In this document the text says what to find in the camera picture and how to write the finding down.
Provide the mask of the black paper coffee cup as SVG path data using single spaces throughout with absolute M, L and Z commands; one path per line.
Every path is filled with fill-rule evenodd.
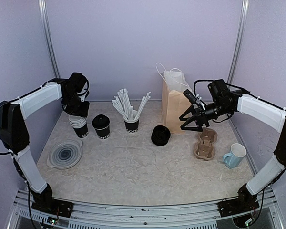
M 102 128 L 102 129 L 95 128 L 95 131 L 96 131 L 96 134 L 97 134 L 98 138 L 101 139 L 101 140 L 108 139 L 109 136 L 110 136 L 110 127 L 109 127 L 109 125 L 106 126 L 105 128 Z

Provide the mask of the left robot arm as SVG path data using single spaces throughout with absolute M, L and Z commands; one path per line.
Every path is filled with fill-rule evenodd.
M 26 120 L 36 111 L 58 100 L 67 114 L 86 118 L 88 95 L 88 79 L 82 73 L 74 72 L 68 79 L 49 80 L 23 96 L 0 103 L 0 140 L 12 155 L 15 167 L 31 192 L 39 198 L 38 204 L 47 212 L 57 208 L 57 201 L 52 198 L 52 190 L 32 157 Z

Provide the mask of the brown paper takeout bag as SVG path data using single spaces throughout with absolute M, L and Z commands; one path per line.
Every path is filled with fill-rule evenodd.
M 184 73 L 178 68 L 167 70 L 161 63 L 155 64 L 158 74 L 163 80 L 162 85 L 162 117 L 163 124 L 171 133 L 184 133 L 181 129 L 181 114 L 191 105 L 183 92 L 191 87 L 185 80 Z

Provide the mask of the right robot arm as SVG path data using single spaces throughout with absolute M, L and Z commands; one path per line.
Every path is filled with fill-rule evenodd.
M 243 193 L 234 201 L 237 211 L 246 211 L 253 203 L 252 196 L 257 195 L 286 170 L 286 110 L 252 95 L 243 94 L 240 90 L 227 92 L 223 96 L 217 96 L 211 104 L 205 106 L 199 104 L 196 107 L 194 104 L 197 99 L 189 90 L 184 91 L 184 96 L 191 105 L 179 117 L 183 122 L 182 130 L 201 132 L 204 125 L 209 126 L 209 120 L 228 113 L 239 112 L 264 123 L 262 130 L 269 130 L 279 137 L 272 157 L 247 182 L 245 186 L 247 193 Z

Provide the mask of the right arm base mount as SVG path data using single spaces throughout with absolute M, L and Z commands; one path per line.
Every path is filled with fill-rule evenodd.
M 237 198 L 223 200 L 217 205 L 221 217 L 240 214 L 259 208 L 257 195 L 252 195 L 248 191 L 246 184 L 240 187 Z

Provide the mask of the black plastic cup lid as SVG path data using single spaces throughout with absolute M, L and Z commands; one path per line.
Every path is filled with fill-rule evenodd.
M 110 124 L 110 119 L 103 114 L 97 115 L 92 120 L 92 126 L 95 129 L 100 129 L 100 130 L 105 129 L 109 124 Z

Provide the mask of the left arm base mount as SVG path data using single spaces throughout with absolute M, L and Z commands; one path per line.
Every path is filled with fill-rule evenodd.
M 29 190 L 33 195 L 33 209 L 56 216 L 71 217 L 74 204 L 69 201 L 54 199 L 49 184 L 47 184 L 46 188 L 41 193 L 34 192 L 31 189 Z

